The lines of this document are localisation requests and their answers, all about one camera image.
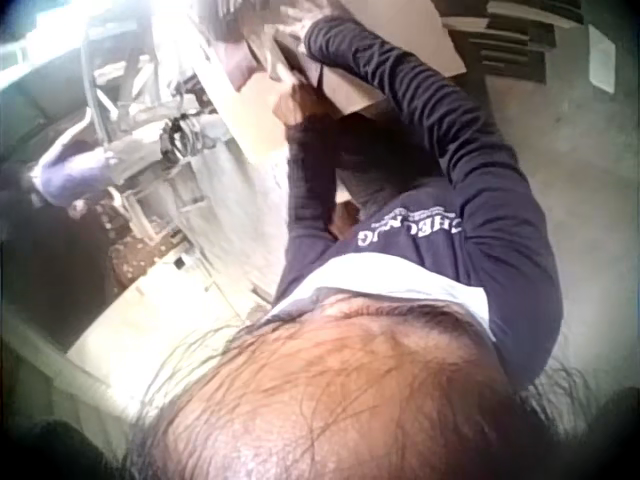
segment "gray floor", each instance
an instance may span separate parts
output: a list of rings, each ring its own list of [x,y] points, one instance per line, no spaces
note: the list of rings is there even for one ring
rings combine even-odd
[[[586,27],[558,29],[546,86],[490,78],[488,87],[548,215],[566,310],[556,358],[608,392],[640,385],[638,51],[630,17],[585,11],[618,47],[615,95],[589,82]],[[286,240],[278,168],[222,151],[194,169],[213,208],[183,227],[210,232],[199,236],[201,247],[226,284],[273,292]]]
[[[609,391],[640,385],[638,49],[631,17],[586,3],[587,19],[617,46],[614,95],[589,82],[586,28],[558,29],[547,86],[488,86],[547,212],[565,298],[556,357]]]

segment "paper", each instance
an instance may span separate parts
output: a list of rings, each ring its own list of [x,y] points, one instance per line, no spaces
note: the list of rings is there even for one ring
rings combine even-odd
[[[616,91],[616,46],[593,25],[589,25],[589,80],[612,95]]]

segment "metal bar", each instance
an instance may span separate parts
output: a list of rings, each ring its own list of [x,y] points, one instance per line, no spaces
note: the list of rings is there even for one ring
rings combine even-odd
[[[84,86],[84,94],[87,97],[87,104],[93,112],[93,123],[96,127],[96,133],[103,145],[112,141],[111,134],[107,130],[104,117],[100,109],[98,100],[97,87],[93,76],[93,66],[91,65],[91,54],[89,48],[88,32],[85,34],[82,46],[80,47],[80,60],[82,63],[82,84]]]

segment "hand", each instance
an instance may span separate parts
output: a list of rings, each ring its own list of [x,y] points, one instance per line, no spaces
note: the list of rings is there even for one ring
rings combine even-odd
[[[305,83],[282,84],[273,106],[273,114],[288,127],[298,125],[313,115],[330,114],[326,100],[319,98],[314,89]]]

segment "person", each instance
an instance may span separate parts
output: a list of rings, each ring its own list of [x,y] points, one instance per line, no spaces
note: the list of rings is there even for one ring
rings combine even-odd
[[[544,213],[474,102],[356,20],[308,54],[377,87],[421,145],[287,87],[289,220],[275,308],[135,429],[135,478],[550,478],[561,435],[526,392],[563,317]],[[430,158],[439,162],[433,172]],[[360,207],[337,240],[336,177]]]
[[[65,131],[42,155],[30,172],[39,203],[66,208],[72,218],[86,212],[86,199],[113,184],[110,169],[113,155],[80,138],[91,123],[91,109],[84,118]]]

